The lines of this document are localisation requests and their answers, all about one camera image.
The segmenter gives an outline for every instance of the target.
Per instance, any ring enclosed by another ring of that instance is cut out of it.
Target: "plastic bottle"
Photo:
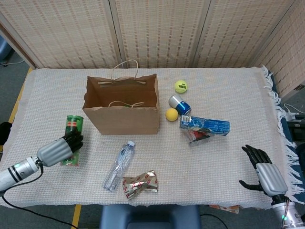
[[[114,191],[119,182],[122,180],[125,169],[129,165],[129,162],[134,154],[135,143],[128,141],[126,145],[123,145],[119,152],[118,158],[114,162],[107,178],[103,183],[103,188],[108,191]]]

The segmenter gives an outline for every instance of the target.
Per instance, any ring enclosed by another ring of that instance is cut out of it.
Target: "robotic hand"
[[[267,153],[249,145],[242,147],[242,149],[247,153],[256,170],[259,184],[249,185],[242,180],[239,183],[246,189],[263,191],[267,196],[272,198],[272,208],[279,221],[281,221],[283,229],[305,229],[305,224],[301,219],[301,215],[295,209],[294,202],[291,202],[285,196],[288,187],[277,166],[272,164]]]
[[[39,167],[51,167],[73,155],[82,147],[83,136],[78,131],[71,131],[64,137],[51,142],[37,152],[37,157],[27,159],[0,172],[0,197],[19,181],[39,170]]]

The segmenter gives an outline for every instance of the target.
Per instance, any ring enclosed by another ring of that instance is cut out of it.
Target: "table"
[[[27,156],[60,137],[65,116],[85,116],[81,110],[86,76],[110,77],[109,69],[38,69],[27,81],[12,133],[4,146],[0,169]],[[241,150],[244,144],[264,149],[278,165],[289,187],[285,146],[277,132],[272,99],[264,89],[266,81],[259,68],[241,69],[140,69],[139,75],[158,74],[161,124],[157,135],[102,136],[85,117],[79,168],[55,165],[26,189],[17,187],[6,197],[19,206],[38,204],[219,204],[243,207],[270,206],[263,193],[242,188],[238,180],[257,183],[257,176]],[[133,75],[134,69],[116,71],[117,76]],[[165,120],[167,100],[174,94],[173,84],[188,82],[182,97],[191,105],[192,115],[228,120],[231,132],[205,145],[189,148],[177,123]],[[136,155],[126,172],[136,176],[154,169],[159,192],[141,193],[128,201],[121,190],[102,189],[111,163],[121,145],[132,139]]]

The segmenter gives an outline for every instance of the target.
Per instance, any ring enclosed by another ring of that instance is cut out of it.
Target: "crumpled wrapper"
[[[123,177],[123,190],[128,200],[135,198],[142,191],[158,192],[156,173],[151,170],[137,177]]]

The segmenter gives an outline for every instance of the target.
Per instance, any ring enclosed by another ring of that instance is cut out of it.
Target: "yellow tennis ball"
[[[176,109],[170,108],[166,111],[165,117],[168,121],[176,121],[178,118],[178,111]]]
[[[175,91],[178,93],[184,93],[187,90],[187,83],[184,80],[178,80],[175,83]]]

